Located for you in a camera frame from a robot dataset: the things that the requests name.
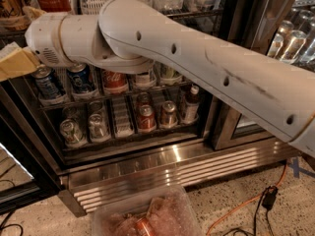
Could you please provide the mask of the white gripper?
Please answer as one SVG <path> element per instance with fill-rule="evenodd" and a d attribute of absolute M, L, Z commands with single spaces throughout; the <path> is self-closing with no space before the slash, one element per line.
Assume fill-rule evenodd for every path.
<path fill-rule="evenodd" d="M 30 20 L 36 20 L 45 11 L 32 6 L 22 8 Z M 40 65 L 39 59 L 27 48 L 13 41 L 0 50 L 0 82 L 33 73 Z"/>

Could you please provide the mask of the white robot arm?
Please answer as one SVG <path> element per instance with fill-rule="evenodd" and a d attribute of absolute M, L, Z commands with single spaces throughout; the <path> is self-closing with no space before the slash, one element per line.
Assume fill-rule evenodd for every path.
<path fill-rule="evenodd" d="M 1 80 L 40 64 L 139 74 L 155 60 L 315 156 L 313 73 L 182 26 L 137 0 L 109 0 L 96 15 L 45 13 L 31 22 L 26 41 L 2 49 Z"/>

